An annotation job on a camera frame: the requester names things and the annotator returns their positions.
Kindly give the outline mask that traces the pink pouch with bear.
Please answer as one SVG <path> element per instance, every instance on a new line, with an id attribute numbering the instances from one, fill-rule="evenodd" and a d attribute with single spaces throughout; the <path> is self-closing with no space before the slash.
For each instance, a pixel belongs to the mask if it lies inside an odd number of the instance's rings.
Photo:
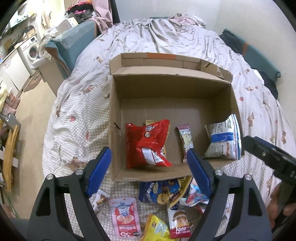
<path id="1" fill-rule="evenodd" d="M 118 238 L 140 237 L 140 227 L 137 201 L 135 198 L 109 199 L 108 201 L 115 235 Z"/>

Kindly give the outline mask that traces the dark green blanket pile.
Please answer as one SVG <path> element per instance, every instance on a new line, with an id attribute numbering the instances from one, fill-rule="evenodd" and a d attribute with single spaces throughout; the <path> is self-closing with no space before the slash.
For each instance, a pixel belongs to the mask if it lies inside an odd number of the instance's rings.
<path id="1" fill-rule="evenodd" d="M 264 86 L 270 90 L 275 99 L 278 99 L 276 82 L 278 78 L 281 78 L 280 70 L 253 45 L 248 44 L 248 42 L 230 30 L 224 29 L 220 38 L 235 53 L 241 54 L 252 69 L 259 72 L 264 80 Z"/>

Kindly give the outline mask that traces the small pink snack packet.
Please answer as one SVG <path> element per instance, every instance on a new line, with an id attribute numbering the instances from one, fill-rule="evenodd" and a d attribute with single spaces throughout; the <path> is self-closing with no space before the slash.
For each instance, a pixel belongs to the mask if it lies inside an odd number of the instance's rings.
<path id="1" fill-rule="evenodd" d="M 187 162 L 187 152 L 189 149 L 192 149 L 194 147 L 193 145 L 193 140 L 192 140 L 192 135 L 191 135 L 191 128 L 189 124 L 177 126 L 182 147 L 183 147 L 183 153 L 184 153 L 184 158 L 183 162 Z"/>

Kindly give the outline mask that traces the white blue striped snack bag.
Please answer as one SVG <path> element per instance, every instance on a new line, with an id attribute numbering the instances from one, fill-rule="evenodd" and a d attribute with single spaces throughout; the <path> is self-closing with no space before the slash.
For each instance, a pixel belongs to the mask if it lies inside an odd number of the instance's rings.
<path id="1" fill-rule="evenodd" d="M 231 114 L 219 123 L 205 125 L 210 145 L 204 153 L 204 158 L 224 158 L 240 160 L 241 134 L 236 114 Z"/>

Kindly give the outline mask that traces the brown cardboard box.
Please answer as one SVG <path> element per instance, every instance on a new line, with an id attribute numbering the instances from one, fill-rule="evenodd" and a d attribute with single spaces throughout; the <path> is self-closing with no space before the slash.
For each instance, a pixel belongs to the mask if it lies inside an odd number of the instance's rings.
<path id="1" fill-rule="evenodd" d="M 113 181 L 156 181 L 189 176 L 177 126 L 188 124 L 194 148 L 202 155 L 210 145 L 205 125 L 238 114 L 232 74 L 202 59 L 159 53 L 122 53 L 111 59 L 109 147 Z M 125 125 L 147 120 L 170 121 L 165 143 L 170 167 L 126 166 Z"/>

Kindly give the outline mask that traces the yellow snack bag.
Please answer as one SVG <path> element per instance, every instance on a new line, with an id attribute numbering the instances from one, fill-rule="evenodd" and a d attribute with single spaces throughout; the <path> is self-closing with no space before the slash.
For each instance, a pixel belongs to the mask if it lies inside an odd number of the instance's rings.
<path id="1" fill-rule="evenodd" d="M 165 222 L 153 214 L 149 214 L 140 241 L 171 241 L 170 230 Z"/>

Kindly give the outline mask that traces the small brown white packet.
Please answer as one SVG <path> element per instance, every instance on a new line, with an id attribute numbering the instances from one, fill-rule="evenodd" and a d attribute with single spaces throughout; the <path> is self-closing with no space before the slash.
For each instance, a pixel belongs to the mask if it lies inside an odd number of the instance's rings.
<path id="1" fill-rule="evenodd" d="M 95 212 L 95 214 L 97 214 L 102 205 L 107 202 L 110 198 L 110 195 L 106 192 L 104 192 L 103 190 L 99 189 L 96 193 L 95 199 L 92 202 L 92 208 Z"/>

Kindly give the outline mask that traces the teal cushion by bed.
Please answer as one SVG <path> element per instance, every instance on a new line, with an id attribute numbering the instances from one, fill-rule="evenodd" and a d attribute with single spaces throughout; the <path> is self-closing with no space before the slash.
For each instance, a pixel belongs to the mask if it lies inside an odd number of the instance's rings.
<path id="1" fill-rule="evenodd" d="M 85 21 L 71 28 L 45 44 L 45 50 L 54 58 L 64 79 L 68 78 L 80 53 L 100 32 L 95 21 Z"/>

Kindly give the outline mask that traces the pink curtain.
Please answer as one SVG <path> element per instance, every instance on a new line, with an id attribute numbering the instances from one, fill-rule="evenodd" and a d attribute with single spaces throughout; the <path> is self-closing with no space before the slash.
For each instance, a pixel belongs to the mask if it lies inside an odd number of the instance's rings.
<path id="1" fill-rule="evenodd" d="M 109 0 L 92 0 L 92 5 L 95 14 L 91 20 L 95 21 L 100 33 L 103 34 L 113 26 L 111 4 Z"/>

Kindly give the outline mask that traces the red snack bag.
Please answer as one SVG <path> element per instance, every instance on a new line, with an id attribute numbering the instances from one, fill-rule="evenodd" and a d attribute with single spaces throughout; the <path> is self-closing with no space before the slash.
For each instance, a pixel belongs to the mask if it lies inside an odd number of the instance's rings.
<path id="1" fill-rule="evenodd" d="M 157 153 L 158 145 L 152 145 L 152 130 L 149 130 L 146 126 L 136 126 L 133 123 L 127 123 L 125 128 L 126 168 L 172 166 L 166 158 Z"/>

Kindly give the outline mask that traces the red white food packet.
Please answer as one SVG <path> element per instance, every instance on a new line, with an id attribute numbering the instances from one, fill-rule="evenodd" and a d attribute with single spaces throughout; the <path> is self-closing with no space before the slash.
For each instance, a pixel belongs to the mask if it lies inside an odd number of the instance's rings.
<path id="1" fill-rule="evenodd" d="M 187 214 L 180 204 L 177 203 L 172 207 L 168 205 L 168 218 L 170 238 L 189 238 L 192 235 Z"/>

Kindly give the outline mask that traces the blue cookie snack bag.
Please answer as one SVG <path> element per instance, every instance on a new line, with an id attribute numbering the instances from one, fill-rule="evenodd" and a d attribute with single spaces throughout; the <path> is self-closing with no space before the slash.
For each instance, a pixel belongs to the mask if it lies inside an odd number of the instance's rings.
<path id="1" fill-rule="evenodd" d="M 140 182 L 138 199 L 143 203 L 169 204 L 172 207 L 186 194 L 192 179 L 192 176 L 186 176 L 161 181 Z"/>

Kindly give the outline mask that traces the white washing machine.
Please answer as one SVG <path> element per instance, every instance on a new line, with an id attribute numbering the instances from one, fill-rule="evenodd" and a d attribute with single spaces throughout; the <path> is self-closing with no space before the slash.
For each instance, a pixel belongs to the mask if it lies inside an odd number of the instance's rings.
<path id="1" fill-rule="evenodd" d="M 16 49 L 30 75 L 35 73 L 31 66 L 32 63 L 37 59 L 38 47 L 39 43 L 37 34 L 34 34 L 25 41 L 22 41 Z"/>

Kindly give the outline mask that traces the patterned white bedsheet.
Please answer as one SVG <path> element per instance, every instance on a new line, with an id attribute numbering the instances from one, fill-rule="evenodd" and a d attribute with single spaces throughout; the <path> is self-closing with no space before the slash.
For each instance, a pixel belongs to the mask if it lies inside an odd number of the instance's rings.
<path id="1" fill-rule="evenodd" d="M 43 172 L 57 177 L 86 166 L 108 145 L 109 60 L 121 53 L 165 53 L 195 57 L 230 71 L 243 135 L 258 136 L 295 157 L 295 137 L 280 103 L 239 54 L 197 20 L 132 20 L 111 27 L 80 54 L 73 72 L 59 87 L 45 135 Z M 267 205 L 280 180 L 271 168 L 246 153 L 221 168 L 226 174 L 253 176 Z"/>

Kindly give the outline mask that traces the orange blue shrimp snack packet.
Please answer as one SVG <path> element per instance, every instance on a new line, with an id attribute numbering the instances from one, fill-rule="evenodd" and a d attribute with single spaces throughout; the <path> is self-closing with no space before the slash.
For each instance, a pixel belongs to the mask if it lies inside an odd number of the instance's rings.
<path id="1" fill-rule="evenodd" d="M 209 199 L 206 195 L 202 194 L 195 178 L 192 181 L 182 198 L 179 199 L 179 203 L 182 206 L 193 207 L 197 204 L 208 204 Z"/>

